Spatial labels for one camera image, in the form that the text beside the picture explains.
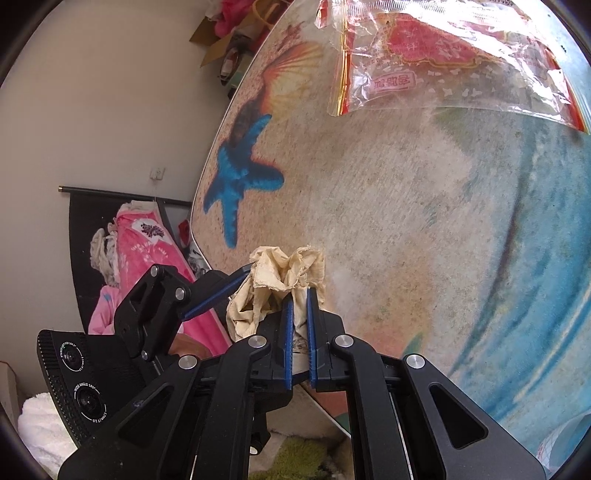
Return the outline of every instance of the blue starfish print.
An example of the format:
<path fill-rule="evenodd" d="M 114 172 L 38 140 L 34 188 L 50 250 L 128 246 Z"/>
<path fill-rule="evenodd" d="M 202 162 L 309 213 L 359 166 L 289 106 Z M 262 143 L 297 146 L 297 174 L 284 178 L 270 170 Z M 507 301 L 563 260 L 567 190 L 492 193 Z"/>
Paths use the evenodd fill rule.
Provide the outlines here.
<path fill-rule="evenodd" d="M 236 248 L 238 204 L 248 189 L 272 192 L 283 186 L 283 174 L 275 167 L 252 161 L 252 147 L 271 120 L 263 115 L 248 129 L 236 147 L 224 141 L 217 152 L 217 173 L 203 199 L 203 211 L 222 202 L 223 233 L 226 244 Z"/>

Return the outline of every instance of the pink blanket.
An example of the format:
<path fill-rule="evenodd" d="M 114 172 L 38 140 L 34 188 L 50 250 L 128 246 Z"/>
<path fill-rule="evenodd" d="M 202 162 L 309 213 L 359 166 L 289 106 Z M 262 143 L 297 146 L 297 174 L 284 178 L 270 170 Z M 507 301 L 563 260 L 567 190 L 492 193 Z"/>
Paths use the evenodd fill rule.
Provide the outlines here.
<path fill-rule="evenodd" d="M 89 333 L 113 334 L 115 310 L 135 283 L 155 263 L 173 265 L 178 272 L 195 281 L 172 236 L 162 225 L 155 202 L 131 202 L 121 206 L 115 218 L 119 288 L 104 286 L 90 319 Z M 221 355 L 230 339 L 213 310 L 184 322 L 180 333 L 204 344 L 212 355 Z"/>

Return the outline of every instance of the white wall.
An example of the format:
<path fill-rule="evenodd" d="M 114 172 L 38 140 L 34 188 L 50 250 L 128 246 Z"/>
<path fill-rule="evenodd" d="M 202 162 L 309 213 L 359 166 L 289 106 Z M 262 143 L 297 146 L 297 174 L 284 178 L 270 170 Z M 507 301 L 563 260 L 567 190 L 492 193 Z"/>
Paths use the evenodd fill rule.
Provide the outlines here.
<path fill-rule="evenodd" d="M 0 359 L 27 394 L 46 390 L 38 331 L 81 329 L 57 186 L 193 198 L 228 104 L 189 43 L 204 4 L 65 0 L 0 88 Z"/>

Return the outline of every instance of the beige rag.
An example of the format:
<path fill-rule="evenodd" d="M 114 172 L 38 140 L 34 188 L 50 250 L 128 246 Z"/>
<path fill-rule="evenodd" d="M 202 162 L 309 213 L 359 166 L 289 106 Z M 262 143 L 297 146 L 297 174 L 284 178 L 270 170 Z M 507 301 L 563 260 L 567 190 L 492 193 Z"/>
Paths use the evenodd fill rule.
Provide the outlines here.
<path fill-rule="evenodd" d="M 322 307 L 324 254 L 307 246 L 288 257 L 279 247 L 259 247 L 251 253 L 250 260 L 251 272 L 228 304 L 226 322 L 232 340 L 237 342 L 254 335 L 267 313 L 281 310 L 281 302 L 289 293 L 294 299 L 295 332 L 307 340 L 307 289 L 316 288 Z"/>

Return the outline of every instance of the plastic bag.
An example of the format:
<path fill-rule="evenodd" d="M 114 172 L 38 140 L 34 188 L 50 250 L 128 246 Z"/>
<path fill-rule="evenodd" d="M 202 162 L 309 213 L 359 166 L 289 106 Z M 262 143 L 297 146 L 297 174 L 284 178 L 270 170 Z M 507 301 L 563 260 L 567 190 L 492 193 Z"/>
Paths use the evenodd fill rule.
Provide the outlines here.
<path fill-rule="evenodd" d="M 589 133 L 586 104 L 510 0 L 323 0 L 316 25 L 327 24 L 342 52 L 332 115 L 455 106 L 525 113 Z"/>

